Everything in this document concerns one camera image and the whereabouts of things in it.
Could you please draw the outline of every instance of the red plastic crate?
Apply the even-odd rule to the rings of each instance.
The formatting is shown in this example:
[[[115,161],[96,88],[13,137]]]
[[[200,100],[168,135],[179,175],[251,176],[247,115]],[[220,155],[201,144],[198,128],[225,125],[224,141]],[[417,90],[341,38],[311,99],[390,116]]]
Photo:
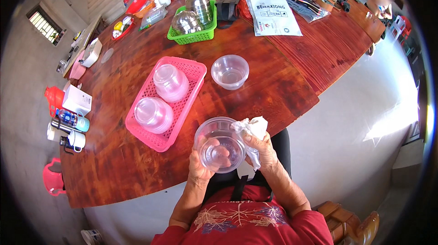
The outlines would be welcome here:
[[[180,100],[173,104],[168,104],[172,107],[174,118],[173,123],[170,128],[162,133],[162,134],[154,134],[143,129],[134,117],[134,108],[136,103],[146,97],[157,97],[161,98],[157,91],[155,90],[155,84],[153,82],[153,76],[155,70],[163,64],[171,64],[176,68],[184,72],[187,79],[189,79],[189,91],[183,100]],[[157,152],[166,151],[177,139],[178,133],[183,126],[184,120],[186,119],[191,106],[196,99],[202,85],[204,84],[204,77],[207,73],[207,67],[196,61],[187,60],[179,57],[162,57],[155,67],[152,69],[149,74],[146,82],[140,89],[137,97],[134,100],[134,103],[131,106],[131,109],[128,112],[128,115],[125,119],[125,126],[133,134],[136,138],[141,140],[150,148],[156,150]]]

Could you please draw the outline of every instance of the red plastic stool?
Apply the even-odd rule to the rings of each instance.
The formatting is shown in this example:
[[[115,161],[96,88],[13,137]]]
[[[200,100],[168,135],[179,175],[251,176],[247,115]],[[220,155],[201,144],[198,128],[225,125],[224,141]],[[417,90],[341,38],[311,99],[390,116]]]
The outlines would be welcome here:
[[[62,181],[62,173],[55,173],[49,170],[50,166],[53,166],[55,162],[61,163],[61,160],[57,157],[52,159],[52,162],[47,164],[42,171],[42,180],[49,194],[58,196],[59,194],[65,194],[64,182]]]

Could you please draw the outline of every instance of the woman's right hand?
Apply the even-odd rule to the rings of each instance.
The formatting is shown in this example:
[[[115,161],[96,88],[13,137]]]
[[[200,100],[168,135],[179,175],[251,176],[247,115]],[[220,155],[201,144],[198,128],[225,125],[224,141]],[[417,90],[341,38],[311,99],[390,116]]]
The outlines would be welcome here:
[[[251,136],[249,134],[244,135],[244,140],[246,145],[258,150],[260,171],[270,169],[278,164],[279,161],[277,158],[277,153],[275,152],[274,148],[272,148],[271,136],[268,132],[266,132],[263,140],[260,140],[257,137]],[[245,160],[252,166],[251,159],[248,156],[245,158]]]

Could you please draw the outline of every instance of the white box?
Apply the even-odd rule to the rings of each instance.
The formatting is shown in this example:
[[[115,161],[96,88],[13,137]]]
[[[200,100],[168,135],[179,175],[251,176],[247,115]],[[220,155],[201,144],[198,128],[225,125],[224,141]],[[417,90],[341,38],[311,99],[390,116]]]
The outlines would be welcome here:
[[[91,99],[90,95],[70,84],[65,91],[62,107],[75,113],[82,112],[85,116],[91,111]]]

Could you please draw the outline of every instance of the black bag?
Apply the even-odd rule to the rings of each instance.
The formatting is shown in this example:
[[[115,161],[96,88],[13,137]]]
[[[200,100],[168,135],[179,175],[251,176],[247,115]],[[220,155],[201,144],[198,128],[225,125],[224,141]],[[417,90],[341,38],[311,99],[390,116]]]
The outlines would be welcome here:
[[[237,20],[236,6],[240,0],[217,0],[216,7],[218,21],[226,21],[226,24],[218,24],[217,28],[226,29]]]

